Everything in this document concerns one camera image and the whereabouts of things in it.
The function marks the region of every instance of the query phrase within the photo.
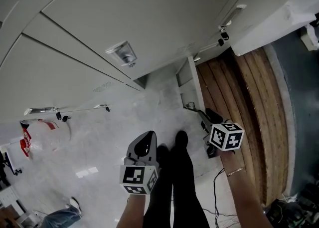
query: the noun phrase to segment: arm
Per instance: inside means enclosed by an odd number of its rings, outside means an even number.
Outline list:
[[[241,167],[232,151],[221,152],[220,157],[227,175]],[[227,178],[241,227],[271,228],[245,170],[238,171]]]
[[[142,228],[145,195],[130,195],[117,228]]]

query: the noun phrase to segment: white cabinet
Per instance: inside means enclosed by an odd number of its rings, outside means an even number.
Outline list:
[[[176,64],[180,65],[177,69],[176,77],[183,107],[193,111],[204,111],[204,99],[193,57],[190,56],[183,63],[177,62]]]
[[[23,33],[114,79],[125,83],[130,81],[130,78],[124,73],[112,66],[42,13],[39,13],[28,24]]]
[[[23,115],[27,108],[75,110],[119,84],[122,83],[21,35],[0,68],[0,122],[30,118]]]
[[[131,98],[138,93],[139,91],[136,89],[119,83],[110,89],[100,92],[100,94],[97,94],[95,98],[80,105],[77,110],[93,109],[99,105],[107,105],[110,109],[112,109],[112,105],[121,103],[121,101]]]
[[[128,77],[136,79],[196,53],[218,32],[228,0],[54,0],[48,17]],[[128,41],[138,59],[120,66],[105,50]]]
[[[19,0],[0,0],[0,28],[5,18]]]
[[[19,0],[12,8],[0,30],[0,63],[25,27],[52,0]]]
[[[294,21],[292,3],[288,1],[290,0],[238,0],[229,14],[237,5],[244,4],[247,7],[227,27],[234,52],[237,55],[245,54],[301,27],[302,24]],[[308,19],[309,16],[302,18],[304,24],[309,22]],[[288,23],[293,26],[291,31],[286,29]]]

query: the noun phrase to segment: wrist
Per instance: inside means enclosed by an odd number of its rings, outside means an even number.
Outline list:
[[[138,194],[131,194],[129,197],[129,201],[144,201],[145,200],[145,195],[138,195]]]
[[[225,173],[229,173],[241,168],[236,155],[232,151],[222,152],[220,154],[223,166],[225,168]]]

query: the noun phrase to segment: wooden plank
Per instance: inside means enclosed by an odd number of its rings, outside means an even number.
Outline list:
[[[9,223],[8,221],[12,223],[12,226],[10,227],[13,227],[13,228],[20,227],[14,220],[14,215],[12,215],[11,210],[8,208],[1,208],[0,209],[0,227],[1,228],[8,227],[8,223]]]
[[[278,130],[278,125],[276,123],[275,115],[274,115],[274,101],[273,101],[273,92],[272,88],[269,85],[269,81],[267,80],[267,74],[261,74],[259,68],[256,64],[255,58],[253,56],[253,52],[246,53],[244,55],[250,71],[255,79],[256,85],[258,87],[259,94],[261,96],[262,104],[265,109],[266,119],[268,122],[268,128],[270,133],[270,138],[272,141],[272,160],[273,160],[273,198],[280,197],[281,189],[282,189],[282,177],[283,177],[283,168],[282,168],[282,156],[281,153],[281,136]]]
[[[229,84],[226,80],[226,77],[217,61],[217,59],[212,59],[208,62],[208,65],[217,81],[218,87],[223,95],[225,103],[227,105],[230,118],[233,122],[239,123],[241,126],[244,127],[243,120],[241,118],[240,112],[238,110],[238,106],[234,95],[229,87]],[[244,134],[243,142],[241,145],[241,151],[243,154],[246,172],[248,177],[250,178],[251,182],[255,185],[255,174],[254,174],[254,165],[253,160],[251,157],[250,147],[248,144],[247,135]]]
[[[214,75],[212,74],[209,66],[207,63],[200,64],[198,66],[198,69],[203,76],[204,82],[207,85],[207,89],[212,96],[212,99],[214,100],[216,111],[223,117],[229,117],[230,114],[227,108],[227,105],[225,103],[225,100],[223,98],[223,95],[221,94],[221,91],[217,85],[216,79]],[[238,161],[242,167],[245,166],[244,158],[241,152],[241,149],[235,150],[236,156],[238,158]]]
[[[197,70],[198,80],[199,80],[199,84],[200,84],[200,89],[201,89],[201,92],[202,92],[203,98],[204,98],[205,108],[210,108],[211,110],[217,112],[214,100],[210,96],[210,93],[207,89],[207,86],[204,82],[204,79],[203,79],[201,73],[199,72],[198,67],[196,68],[196,70]]]
[[[273,91],[274,91],[274,96],[276,98],[276,104],[277,108],[279,111],[279,119],[280,119],[280,124],[282,126],[282,146],[283,146],[283,162],[284,162],[284,175],[283,175],[283,188],[282,191],[286,189],[287,185],[287,178],[288,178],[288,165],[289,165],[289,146],[288,146],[288,131],[287,131],[287,125],[286,125],[286,117],[285,117],[285,110],[283,107],[283,102],[281,99],[280,91],[278,88],[277,80],[275,78],[274,72],[271,68],[271,65],[269,63],[269,60],[262,48],[258,49],[260,53],[261,60],[263,61],[263,64],[265,66],[266,72],[268,74],[268,79],[270,80],[270,83],[272,85]]]
[[[235,57],[235,60],[239,66],[241,75],[243,76],[247,89],[249,91],[249,94],[251,96],[251,100],[254,104],[256,115],[259,122],[260,127],[260,133],[263,140],[263,147],[264,147],[264,153],[265,153],[265,164],[266,164],[266,200],[265,205],[269,205],[273,202],[273,192],[274,192],[274,165],[273,165],[273,158],[272,158],[272,142],[268,127],[268,122],[266,119],[266,112],[263,106],[263,102],[261,99],[261,95],[259,93],[258,87],[256,85],[255,79],[252,75],[252,72],[250,71],[250,68],[247,64],[247,61],[244,56]]]
[[[245,82],[243,81],[243,87],[239,85],[239,79],[236,78],[231,66],[229,65],[229,58],[219,60],[219,64],[226,76],[227,82],[231,88],[231,91],[236,100],[243,124],[245,127],[245,133],[248,138],[248,143],[250,146],[251,157],[254,164],[254,175],[255,175],[255,187],[257,194],[259,195],[260,201],[264,202],[266,199],[266,191],[264,191],[264,185],[266,189],[266,170],[265,167],[265,157],[264,149],[262,147],[262,139],[259,131],[256,113],[254,106],[251,103],[250,96],[248,100],[245,99],[243,91],[247,91]]]

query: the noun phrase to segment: black cable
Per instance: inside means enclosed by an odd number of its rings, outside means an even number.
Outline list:
[[[236,225],[236,224],[239,224],[239,222],[238,222],[238,223],[233,223],[232,225],[227,226],[226,228],[229,228],[229,227],[231,227],[231,226],[233,226],[233,225]]]
[[[214,198],[215,198],[215,212],[216,212],[216,215],[215,215],[215,226],[216,226],[216,228],[219,228],[219,225],[218,225],[218,222],[217,222],[218,217],[219,217],[219,211],[218,211],[218,208],[217,208],[217,198],[216,198],[216,179],[224,171],[225,171],[225,169],[223,168],[220,172],[218,172],[218,174],[214,178]]]
[[[216,213],[210,211],[210,210],[207,210],[207,209],[203,209],[203,210],[206,210],[207,212],[210,212],[212,215],[216,215]],[[221,214],[219,213],[221,216],[224,216],[224,217],[236,217],[237,215],[225,215],[225,214]]]

